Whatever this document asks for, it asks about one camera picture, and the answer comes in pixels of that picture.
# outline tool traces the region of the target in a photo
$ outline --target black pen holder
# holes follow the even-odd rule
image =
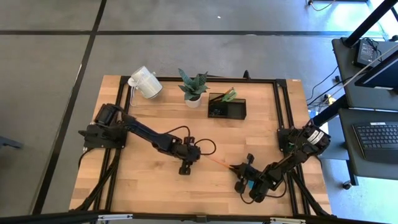
[[[212,99],[220,95],[222,93],[209,93],[208,118],[245,119],[245,99],[233,99],[229,102],[221,102],[221,99],[212,101]]]

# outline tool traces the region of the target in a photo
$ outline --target keyboard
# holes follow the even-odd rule
[[[398,164],[398,122],[359,123],[353,128],[367,161]]]

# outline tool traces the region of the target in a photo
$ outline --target wooden tabletop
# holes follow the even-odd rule
[[[103,103],[114,103],[118,92],[120,76],[106,75],[99,91],[94,116]],[[217,151],[209,156],[227,164],[246,162],[251,153],[255,160],[253,166],[263,170],[267,164],[282,159],[277,143],[278,128],[274,92],[271,84],[263,83],[214,83],[208,82],[208,92],[222,93],[232,86],[238,92],[237,98],[246,99],[247,116],[245,120],[207,118],[208,93],[202,96],[199,108],[189,108],[183,100],[179,82],[161,82],[163,90],[153,100],[145,99],[138,91],[130,107],[130,114],[158,133],[164,133],[177,126],[186,125],[196,140],[210,138],[217,145]],[[288,91],[294,123],[301,128],[308,121],[308,110],[300,80],[288,80]],[[124,88],[122,102],[126,98]],[[281,104],[284,122],[282,91]],[[183,138],[185,129],[174,135]],[[213,150],[211,143],[199,143],[202,152]],[[79,206],[98,181],[104,149],[94,149],[82,160],[76,179],[70,208]],[[121,154],[119,170],[114,190],[111,210],[130,213],[173,213],[209,215],[278,215],[292,214],[290,197],[287,192],[282,198],[266,199],[262,203],[246,205],[235,192],[237,181],[227,168],[215,163],[206,156],[191,166],[191,175],[179,175],[181,161],[157,152],[151,144],[129,133],[126,147]],[[330,204],[326,194],[320,163],[310,158],[303,164],[305,183],[315,200],[327,212]],[[284,185],[268,194],[280,195]],[[244,198],[250,201],[246,189]],[[302,211],[301,197],[296,187],[299,210]],[[101,208],[104,208],[107,186],[104,188]]]

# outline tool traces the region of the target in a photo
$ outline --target gray floor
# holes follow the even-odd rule
[[[91,30],[100,2],[0,0],[0,30]],[[317,2],[318,7],[325,4]],[[108,1],[99,29],[350,31],[368,14],[365,3],[339,2],[315,12],[305,7],[305,1],[118,0]],[[209,71],[226,77],[240,77],[248,69],[258,78],[302,79],[309,97],[311,88],[336,67],[331,40],[298,36],[97,36],[44,212],[68,209],[83,144],[77,131],[90,122],[103,75],[129,75],[141,65],[160,76],[176,76],[178,67],[191,75]],[[0,35],[0,135],[25,143],[21,151],[4,147],[0,152],[2,217],[29,213],[87,41],[85,35]],[[331,80],[320,85],[315,95],[328,86],[332,86]],[[397,221],[393,208],[398,198],[393,197],[398,182],[363,178],[360,186],[345,191],[340,188],[348,180],[345,162],[325,161],[323,171],[335,215]]]

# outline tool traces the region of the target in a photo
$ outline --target succulent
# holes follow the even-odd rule
[[[205,86],[207,72],[205,74],[198,74],[193,80],[182,69],[179,68],[178,72],[184,81],[184,86],[179,85],[179,87],[185,93],[185,100],[197,100],[202,93],[206,93],[206,90],[209,89]]]

